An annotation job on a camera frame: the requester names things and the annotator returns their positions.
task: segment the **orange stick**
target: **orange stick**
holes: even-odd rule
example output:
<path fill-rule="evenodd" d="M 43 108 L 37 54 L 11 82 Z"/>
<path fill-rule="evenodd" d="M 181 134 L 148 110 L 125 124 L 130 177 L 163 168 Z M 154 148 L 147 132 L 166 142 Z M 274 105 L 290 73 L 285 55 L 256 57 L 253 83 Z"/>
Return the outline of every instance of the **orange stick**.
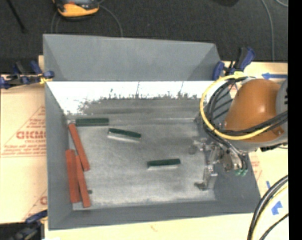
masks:
<path fill-rule="evenodd" d="M 67 175 L 69 178 L 70 199 L 71 203 L 81 201 L 79 183 L 76 173 L 75 150 L 68 149 L 65 151 Z"/>
<path fill-rule="evenodd" d="M 82 201 L 83 201 L 83 207 L 90 207 L 91 201 L 90 201 L 89 193 L 87 191 L 84 173 L 82 171 L 81 160 L 78 155 L 75 156 L 75 160 L 76 160 L 77 180 L 78 180 L 79 186 L 80 186 L 80 193 L 81 193 L 81 197 L 82 197 Z"/>
<path fill-rule="evenodd" d="M 77 129 L 76 129 L 76 126 L 74 123 L 69 124 L 69 130 L 70 130 L 71 137 L 73 139 L 77 154 L 79 155 L 79 157 L 81 159 L 81 164 L 82 164 L 83 170 L 87 171 L 90 169 L 90 164 L 87 160 L 80 136 L 77 132 Z"/>

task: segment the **clamp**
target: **clamp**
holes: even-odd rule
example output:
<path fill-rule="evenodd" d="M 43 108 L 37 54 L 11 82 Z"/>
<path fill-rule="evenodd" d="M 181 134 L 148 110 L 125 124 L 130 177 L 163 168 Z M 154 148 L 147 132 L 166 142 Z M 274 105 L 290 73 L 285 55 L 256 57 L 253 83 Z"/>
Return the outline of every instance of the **clamp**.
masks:
<path fill-rule="evenodd" d="M 255 52 L 250 47 L 242 47 L 239 51 L 239 56 L 235 63 L 231 61 L 231 64 L 229 67 L 226 67 L 224 62 L 219 61 L 214 69 L 213 69 L 213 77 L 212 80 L 218 80 L 220 76 L 223 75 L 223 71 L 225 72 L 225 75 L 232 75 L 236 71 L 244 71 L 246 66 L 248 66 L 252 60 L 255 58 Z"/>
<path fill-rule="evenodd" d="M 16 62 L 13 66 L 12 74 L 0 77 L 0 89 L 9 89 L 19 85 L 45 83 L 55 76 L 53 71 L 43 72 L 35 60 L 30 62 L 30 66 L 32 72 L 27 72 L 20 61 Z"/>

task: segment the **cardboard sheet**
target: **cardboard sheet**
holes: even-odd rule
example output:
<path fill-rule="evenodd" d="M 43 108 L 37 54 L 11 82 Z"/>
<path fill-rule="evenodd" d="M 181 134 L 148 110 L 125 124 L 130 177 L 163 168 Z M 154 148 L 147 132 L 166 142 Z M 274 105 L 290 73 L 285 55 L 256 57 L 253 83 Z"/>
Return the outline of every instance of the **cardboard sheet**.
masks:
<path fill-rule="evenodd" d="M 287 64 L 255 62 L 246 70 L 259 71 L 259 76 L 265 72 L 282 74 L 287 72 Z M 22 222 L 27 216 L 47 208 L 44 104 L 44 88 L 41 85 L 1 92 L 0 224 Z M 287 174 L 285 149 L 253 153 L 250 157 L 261 195 L 269 185 Z M 264 227 L 288 211 L 288 196 L 284 195 L 280 202 L 278 214 L 268 211 L 269 220 L 265 220 Z M 46 230 L 46 239 L 90 239 L 92 236 L 122 240 L 223 239 L 226 236 L 244 239 L 251 218 L 252 214 L 238 214 L 76 230 Z M 270 237 L 288 239 L 288 220 L 276 227 Z"/>

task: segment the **gray bin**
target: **gray bin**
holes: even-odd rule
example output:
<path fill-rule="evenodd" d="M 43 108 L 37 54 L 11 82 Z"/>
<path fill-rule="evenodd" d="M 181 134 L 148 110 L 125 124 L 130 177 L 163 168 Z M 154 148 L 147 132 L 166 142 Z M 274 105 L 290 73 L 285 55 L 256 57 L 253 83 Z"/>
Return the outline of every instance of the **gray bin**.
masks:
<path fill-rule="evenodd" d="M 199 137 L 193 119 L 219 61 L 214 44 L 46 34 L 44 58 L 46 70 L 56 73 L 46 85 L 51 230 L 254 211 L 260 195 L 252 168 L 236 177 L 217 167 L 214 189 L 194 186 L 202 178 L 204 158 L 187 150 Z M 109 96 L 98 89 L 101 82 Z M 121 85 L 159 91 L 147 96 L 142 88 L 114 97 L 112 90 Z M 92 93 L 96 98 L 87 98 Z M 74 100 L 76 112 L 68 109 Z M 67 124 L 96 117 L 108 118 L 109 125 L 78 129 L 91 164 L 84 174 L 92 206 L 83 208 L 69 201 L 65 150 L 74 145 Z M 138 143 L 109 139 L 109 127 L 142 138 Z M 181 160 L 176 168 L 147 169 L 147 161 L 175 158 Z"/>

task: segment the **black carpet floor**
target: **black carpet floor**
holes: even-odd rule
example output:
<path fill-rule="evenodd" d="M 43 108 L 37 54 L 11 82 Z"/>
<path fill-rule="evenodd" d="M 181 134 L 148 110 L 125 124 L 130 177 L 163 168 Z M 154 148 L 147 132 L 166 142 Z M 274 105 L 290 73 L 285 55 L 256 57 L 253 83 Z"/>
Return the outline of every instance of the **black carpet floor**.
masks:
<path fill-rule="evenodd" d="M 250 46 L 256 61 L 288 62 L 288 0 L 104 0 L 86 21 L 55 15 L 51 0 L 11 0 L 27 33 L 6 0 L 0 0 L 0 73 L 17 60 L 43 53 L 43 33 L 213 42 L 222 60 L 235 60 Z M 23 225 L 0 226 L 0 239 Z"/>

